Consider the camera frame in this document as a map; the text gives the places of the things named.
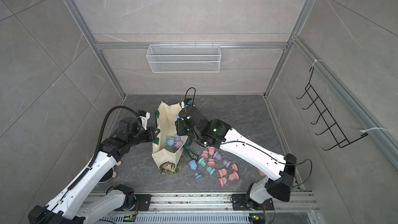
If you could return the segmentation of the cream canvas tote bag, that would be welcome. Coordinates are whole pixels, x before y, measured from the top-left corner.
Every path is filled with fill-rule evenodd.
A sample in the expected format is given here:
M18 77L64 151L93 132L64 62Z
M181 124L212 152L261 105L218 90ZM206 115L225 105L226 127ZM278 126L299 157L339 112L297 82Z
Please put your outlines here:
M199 159L199 155L190 149L193 139L177 133L175 122L180 111L179 104L161 102L155 112L155 126L160 132L152 142L152 158L161 174L181 173L180 159L183 154L188 155L190 160Z

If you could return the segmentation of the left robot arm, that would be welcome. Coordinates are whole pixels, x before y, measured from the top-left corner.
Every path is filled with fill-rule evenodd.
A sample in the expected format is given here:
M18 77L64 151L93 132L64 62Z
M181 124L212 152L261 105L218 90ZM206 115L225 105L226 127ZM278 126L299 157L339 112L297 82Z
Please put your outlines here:
M110 137L103 139L107 119L119 106L106 114L99 133L95 152L89 163L56 197L45 206L35 206L28 214L31 224L94 224L116 209L137 209L139 202L134 190L125 185L112 187L110 192L93 203L83 203L94 187L106 174L114 175L113 168L131 147L153 142L159 134L155 127L147 126L150 114L122 106L133 114L124 118Z

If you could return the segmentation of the purple hourglass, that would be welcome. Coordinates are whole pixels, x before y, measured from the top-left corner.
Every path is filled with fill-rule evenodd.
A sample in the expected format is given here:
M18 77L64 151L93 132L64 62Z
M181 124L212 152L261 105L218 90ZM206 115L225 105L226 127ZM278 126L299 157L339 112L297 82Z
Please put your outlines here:
M180 136L175 135L175 136L174 136L174 140L175 140L175 142L174 142L174 147L175 147L175 149L179 149L180 147L183 146L183 141L181 140L181 137L180 137Z

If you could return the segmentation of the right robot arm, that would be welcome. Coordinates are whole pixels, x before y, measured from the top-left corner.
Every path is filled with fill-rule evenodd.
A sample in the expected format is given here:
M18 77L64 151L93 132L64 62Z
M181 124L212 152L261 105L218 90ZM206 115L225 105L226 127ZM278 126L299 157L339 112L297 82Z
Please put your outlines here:
M265 178L249 186L245 201L250 208L258 209L272 198L290 201L296 166L300 164L293 154L271 152L247 139L224 121L209 121L195 107L193 97L185 97L181 102L175 125L177 135L187 136L190 143L196 142L207 150L217 148L229 152L265 174Z

